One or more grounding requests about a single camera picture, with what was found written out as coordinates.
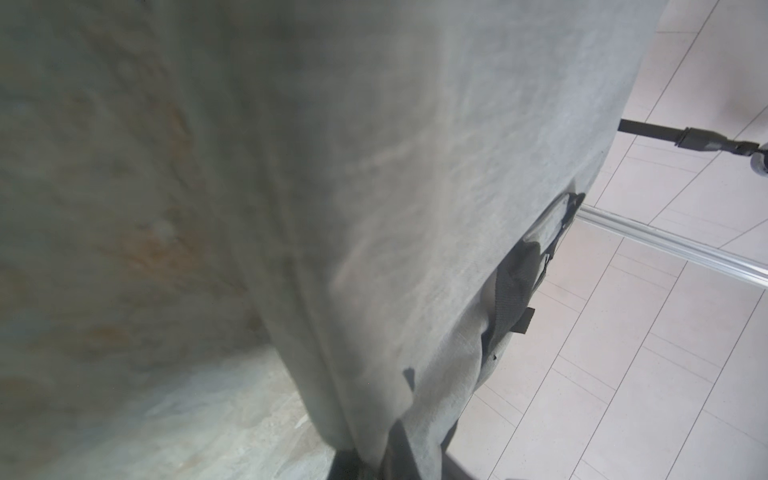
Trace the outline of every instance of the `chrome rail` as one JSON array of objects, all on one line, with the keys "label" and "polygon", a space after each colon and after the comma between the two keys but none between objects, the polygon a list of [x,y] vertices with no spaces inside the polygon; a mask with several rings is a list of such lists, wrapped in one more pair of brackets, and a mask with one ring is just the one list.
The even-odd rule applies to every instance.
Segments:
[{"label": "chrome rail", "polygon": [[662,252],[698,263],[761,288],[768,288],[768,268],[747,258],[588,205],[582,205],[576,217]]}]

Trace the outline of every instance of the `black strap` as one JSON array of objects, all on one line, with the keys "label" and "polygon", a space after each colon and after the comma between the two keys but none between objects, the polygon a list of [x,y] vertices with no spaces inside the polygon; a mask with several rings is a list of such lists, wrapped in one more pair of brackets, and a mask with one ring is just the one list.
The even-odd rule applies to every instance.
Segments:
[{"label": "black strap", "polygon": [[657,138],[659,140],[677,142],[683,136],[682,130],[662,127],[661,125],[644,124],[639,121],[624,120],[619,122],[619,131],[641,137]]},{"label": "black strap", "polygon": [[520,240],[496,269],[494,314],[488,319],[488,328],[480,337],[483,365],[522,317],[533,295],[540,266],[538,243]]},{"label": "black strap", "polygon": [[536,310],[532,309],[531,307],[526,308],[523,312],[523,316],[521,316],[520,319],[515,322],[509,331],[513,333],[522,333],[524,335],[525,332],[528,331],[528,325],[531,325],[531,319],[533,318],[535,311]]}]

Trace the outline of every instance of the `tiled floor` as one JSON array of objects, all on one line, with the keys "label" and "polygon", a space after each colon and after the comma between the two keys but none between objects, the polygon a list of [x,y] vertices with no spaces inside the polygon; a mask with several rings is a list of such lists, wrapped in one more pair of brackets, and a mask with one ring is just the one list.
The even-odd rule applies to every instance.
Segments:
[{"label": "tiled floor", "polygon": [[[624,118],[768,142],[765,0],[670,0]],[[586,203],[768,265],[768,179],[749,160],[617,134]]]},{"label": "tiled floor", "polygon": [[768,478],[768,295],[576,222],[449,453],[478,480]]}]

